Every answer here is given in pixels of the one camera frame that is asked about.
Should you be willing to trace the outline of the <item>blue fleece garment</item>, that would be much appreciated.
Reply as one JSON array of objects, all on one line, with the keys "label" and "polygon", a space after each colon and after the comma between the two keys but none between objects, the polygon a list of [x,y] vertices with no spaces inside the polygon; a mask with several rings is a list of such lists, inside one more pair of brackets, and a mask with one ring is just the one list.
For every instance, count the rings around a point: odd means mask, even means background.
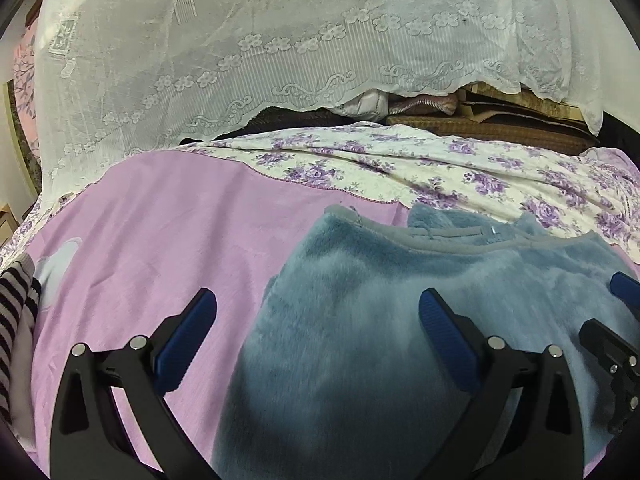
[{"label": "blue fleece garment", "polygon": [[529,214],[500,223],[416,205],[398,228],[332,206],[265,290],[213,468],[225,479],[414,478],[469,401],[420,324],[428,288],[514,349],[557,344],[596,455],[613,397],[578,332],[595,318],[638,342],[638,316],[608,288],[624,269],[600,235],[555,237]]}]

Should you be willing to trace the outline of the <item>purple floral bed sheet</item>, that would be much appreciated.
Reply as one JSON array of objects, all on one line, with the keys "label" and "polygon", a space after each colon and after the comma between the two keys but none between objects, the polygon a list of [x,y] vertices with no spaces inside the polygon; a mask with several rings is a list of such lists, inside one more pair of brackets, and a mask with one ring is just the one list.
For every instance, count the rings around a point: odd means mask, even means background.
[{"label": "purple floral bed sheet", "polygon": [[[249,134],[148,153],[167,151],[242,162],[279,181],[396,202],[408,212],[424,205],[501,223],[526,218],[537,230],[563,238],[593,232],[631,262],[639,259],[639,171],[612,148],[570,156],[365,123]],[[53,200],[38,200],[2,245],[2,260],[28,252],[37,233],[114,166],[101,165],[95,177],[81,179]]]}]

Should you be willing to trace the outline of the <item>black white striped garment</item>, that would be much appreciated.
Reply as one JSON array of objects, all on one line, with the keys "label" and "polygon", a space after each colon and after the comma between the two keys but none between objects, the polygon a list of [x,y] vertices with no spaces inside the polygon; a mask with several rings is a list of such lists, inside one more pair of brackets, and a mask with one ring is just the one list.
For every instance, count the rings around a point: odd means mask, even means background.
[{"label": "black white striped garment", "polygon": [[1,272],[1,417],[21,434],[34,426],[30,378],[41,285],[23,252]]}]

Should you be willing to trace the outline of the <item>pink bed blanket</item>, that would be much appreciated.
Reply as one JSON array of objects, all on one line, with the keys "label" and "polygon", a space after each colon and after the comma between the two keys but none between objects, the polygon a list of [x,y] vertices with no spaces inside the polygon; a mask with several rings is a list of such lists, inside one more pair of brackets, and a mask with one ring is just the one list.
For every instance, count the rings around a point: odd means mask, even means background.
[{"label": "pink bed blanket", "polygon": [[112,167],[29,244],[42,286],[32,360],[35,462],[49,465],[58,384],[74,344],[118,349],[153,333],[201,288],[213,328],[167,403],[196,448],[213,451],[236,357],[267,283],[326,207],[401,226],[408,210],[258,174],[242,162],[180,151]]}]

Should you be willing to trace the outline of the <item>brown woven bamboo mat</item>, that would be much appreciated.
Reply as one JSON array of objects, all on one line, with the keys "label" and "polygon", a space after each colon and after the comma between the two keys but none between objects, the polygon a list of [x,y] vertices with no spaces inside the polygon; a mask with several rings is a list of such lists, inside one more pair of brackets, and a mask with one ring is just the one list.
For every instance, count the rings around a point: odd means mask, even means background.
[{"label": "brown woven bamboo mat", "polygon": [[469,84],[449,96],[391,96],[385,123],[565,155],[600,145],[578,108],[539,99],[528,89],[506,94],[488,84]]}]

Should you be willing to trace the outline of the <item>white lace cover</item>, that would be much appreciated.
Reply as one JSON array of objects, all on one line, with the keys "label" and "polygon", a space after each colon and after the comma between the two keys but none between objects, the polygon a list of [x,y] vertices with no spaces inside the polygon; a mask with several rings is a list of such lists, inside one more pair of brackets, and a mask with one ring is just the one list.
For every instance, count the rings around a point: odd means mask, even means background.
[{"label": "white lace cover", "polygon": [[603,119],[582,0],[43,0],[35,100],[46,204],[126,157],[262,110],[484,82]]}]

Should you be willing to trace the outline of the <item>pink floral cloth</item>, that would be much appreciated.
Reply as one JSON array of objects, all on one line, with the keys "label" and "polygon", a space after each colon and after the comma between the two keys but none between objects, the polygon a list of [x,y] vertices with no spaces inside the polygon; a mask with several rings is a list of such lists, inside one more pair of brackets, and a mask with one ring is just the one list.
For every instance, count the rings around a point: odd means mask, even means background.
[{"label": "pink floral cloth", "polygon": [[21,150],[34,187],[41,190],[41,160],[35,104],[35,40],[37,24],[26,28],[14,51],[13,96],[20,123]]}]

